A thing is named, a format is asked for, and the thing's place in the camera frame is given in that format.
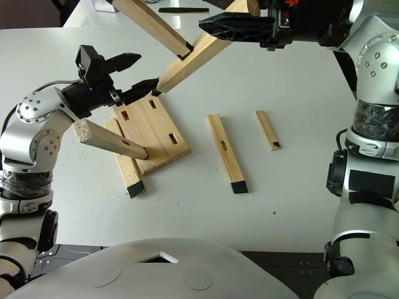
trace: wooden beam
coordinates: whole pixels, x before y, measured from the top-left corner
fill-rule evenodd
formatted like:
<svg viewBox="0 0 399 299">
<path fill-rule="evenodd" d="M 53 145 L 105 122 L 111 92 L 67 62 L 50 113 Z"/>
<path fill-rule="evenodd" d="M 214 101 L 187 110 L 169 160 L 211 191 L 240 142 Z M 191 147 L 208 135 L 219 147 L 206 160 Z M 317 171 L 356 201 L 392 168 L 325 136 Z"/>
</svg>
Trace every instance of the wooden beam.
<svg viewBox="0 0 399 299">
<path fill-rule="evenodd" d="M 254 16 L 260 16 L 259 4 L 256 0 L 235 0 L 226 9 L 228 12 L 249 12 Z M 221 40 L 203 32 L 194 42 L 194 50 L 183 61 L 176 59 L 160 76 L 154 95 L 169 92 L 193 72 L 211 60 L 232 42 Z"/>
<path fill-rule="evenodd" d="M 218 114 L 208 115 L 207 119 L 211 125 L 214 142 L 222 157 L 233 193 L 248 193 L 244 176 L 238 165 L 233 148 L 229 142 L 226 131 Z"/>
<path fill-rule="evenodd" d="M 264 113 L 263 110 L 258 110 L 255 112 L 255 114 L 257 119 L 259 120 L 263 135 L 270 149 L 272 151 L 280 149 L 281 146 L 279 140 L 277 139 L 276 134 L 274 134 L 273 132 L 272 126 L 270 125 L 269 120 L 267 119 L 266 113 Z"/>
<path fill-rule="evenodd" d="M 124 154 L 137 159 L 147 159 L 148 154 L 144 147 L 115 134 L 89 120 L 78 120 L 74 123 L 76 137 L 80 143 L 96 148 Z"/>
<path fill-rule="evenodd" d="M 105 123 L 105 127 L 123 137 L 122 129 L 116 118 Z M 133 198 L 140 193 L 144 192 L 144 184 L 142 182 L 142 173 L 140 172 L 136 160 L 131 157 L 124 156 L 122 154 L 116 154 L 115 158 L 119 166 L 119 170 L 122 174 L 123 181 L 125 182 L 127 191 L 129 192 L 130 198 Z"/>
<path fill-rule="evenodd" d="M 180 59 L 184 59 L 193 50 L 177 31 L 142 0 L 109 0 L 109 2 Z"/>
</svg>

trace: dark floor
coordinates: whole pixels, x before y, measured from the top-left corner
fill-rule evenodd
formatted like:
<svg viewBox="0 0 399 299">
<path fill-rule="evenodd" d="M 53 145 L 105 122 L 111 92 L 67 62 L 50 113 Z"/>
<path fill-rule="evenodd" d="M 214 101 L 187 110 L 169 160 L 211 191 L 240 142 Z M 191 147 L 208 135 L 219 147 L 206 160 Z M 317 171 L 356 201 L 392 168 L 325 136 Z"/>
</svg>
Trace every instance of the dark floor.
<svg viewBox="0 0 399 299">
<path fill-rule="evenodd" d="M 68 2 L 67 11 L 61 16 L 60 11 L 51 0 L 0 0 L 0 29 L 59 27 L 62 18 L 66 18 L 70 7 L 78 0 L 61 0 Z M 206 0 L 225 9 L 233 0 Z M 34 267 L 32 277 L 49 273 L 74 260 L 102 250 L 102 247 L 55 245 L 51 250 L 41 253 Z M 322 254 L 297 254 L 276 252 L 244 252 L 264 270 L 284 282 L 301 299 L 313 297 L 317 288 L 329 279 L 329 274 L 322 262 Z"/>
<path fill-rule="evenodd" d="M 32 278 L 102 250 L 99 246 L 55 245 L 36 259 Z M 328 280 L 323 254 L 279 252 L 243 252 L 265 271 L 293 290 L 300 299 L 311 299 L 317 288 Z"/>
</svg>

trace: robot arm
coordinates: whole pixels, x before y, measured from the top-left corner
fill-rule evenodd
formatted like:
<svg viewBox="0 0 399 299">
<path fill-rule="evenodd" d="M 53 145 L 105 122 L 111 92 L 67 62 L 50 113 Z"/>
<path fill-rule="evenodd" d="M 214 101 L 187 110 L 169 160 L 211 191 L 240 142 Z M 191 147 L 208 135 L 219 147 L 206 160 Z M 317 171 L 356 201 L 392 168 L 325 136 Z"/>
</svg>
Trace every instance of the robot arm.
<svg viewBox="0 0 399 299">
<path fill-rule="evenodd" d="M 0 298 L 24 285 L 38 252 L 49 250 L 57 231 L 52 204 L 52 170 L 65 131 L 78 119 L 107 105 L 140 99 L 158 79 L 142 81 L 122 92 L 109 74 L 133 65 L 141 56 L 122 54 L 105 60 L 81 45 L 76 58 L 80 80 L 65 87 L 44 85 L 17 105 L 0 137 Z"/>
</svg>

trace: wooden panel with slots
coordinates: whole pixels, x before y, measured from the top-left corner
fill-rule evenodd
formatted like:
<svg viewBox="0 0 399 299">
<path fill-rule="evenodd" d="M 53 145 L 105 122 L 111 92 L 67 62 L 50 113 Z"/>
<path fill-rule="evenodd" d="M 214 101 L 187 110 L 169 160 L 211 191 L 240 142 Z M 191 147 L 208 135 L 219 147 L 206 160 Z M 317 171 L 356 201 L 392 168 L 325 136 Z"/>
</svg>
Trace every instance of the wooden panel with slots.
<svg viewBox="0 0 399 299">
<path fill-rule="evenodd" d="M 219 149 L 224 168 L 226 169 L 234 193 L 248 193 L 246 182 L 238 165 L 233 148 L 228 140 L 226 131 L 218 114 L 208 115 L 214 142 Z"/>
<path fill-rule="evenodd" d="M 226 8 L 226 11 L 249 12 L 254 16 L 260 16 L 259 4 L 256 0 L 235 0 Z M 160 93 L 169 92 L 231 43 L 229 40 L 218 39 L 206 32 L 202 33 L 193 44 L 194 51 L 183 61 L 176 59 L 164 71 L 156 90 Z"/>
<path fill-rule="evenodd" d="M 159 98 L 144 97 L 115 114 L 123 134 L 148 153 L 147 160 L 137 160 L 144 176 L 191 152 Z"/>
<path fill-rule="evenodd" d="M 269 145 L 272 151 L 278 150 L 281 148 L 280 142 L 274 134 L 273 129 L 267 119 L 266 113 L 263 110 L 258 110 L 255 112 L 257 119 L 262 128 L 263 135 L 266 139 L 267 144 Z"/>
<path fill-rule="evenodd" d="M 123 136 L 122 130 L 116 118 L 112 118 L 111 120 L 107 121 L 105 123 L 105 127 L 115 134 Z M 130 197 L 132 198 L 142 193 L 145 188 L 142 183 L 142 173 L 137 166 L 136 160 L 131 157 L 116 153 L 115 158 L 117 159 L 123 181 L 125 182 Z"/>
<path fill-rule="evenodd" d="M 191 52 L 189 43 L 142 0 L 113 0 L 112 5 L 176 56 L 184 57 Z"/>
</svg>

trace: white table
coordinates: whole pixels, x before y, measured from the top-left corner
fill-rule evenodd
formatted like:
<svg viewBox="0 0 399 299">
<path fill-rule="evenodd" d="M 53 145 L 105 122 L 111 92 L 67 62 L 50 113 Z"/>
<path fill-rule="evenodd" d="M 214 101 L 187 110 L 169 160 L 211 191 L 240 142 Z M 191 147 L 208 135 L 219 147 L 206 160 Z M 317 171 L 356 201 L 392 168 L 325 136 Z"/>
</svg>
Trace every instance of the white table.
<svg viewBox="0 0 399 299">
<path fill-rule="evenodd" d="M 132 27 L 3 30 L 0 41 L 0 119 L 43 83 L 77 78 L 80 44 L 105 58 L 143 55 L 112 75 L 123 90 L 175 59 Z M 339 204 L 325 188 L 327 169 L 335 134 L 351 124 L 355 108 L 332 53 L 303 42 L 276 52 L 234 43 L 161 99 L 192 153 L 146 177 L 139 198 L 127 195 L 112 153 L 78 144 L 72 130 L 65 134 L 53 184 L 59 243 L 195 237 L 239 250 L 323 251 Z M 267 111 L 282 149 L 268 150 L 255 110 Z M 212 113 L 223 117 L 249 194 L 231 190 L 206 122 Z M 103 107 L 91 120 L 112 116 Z"/>
</svg>

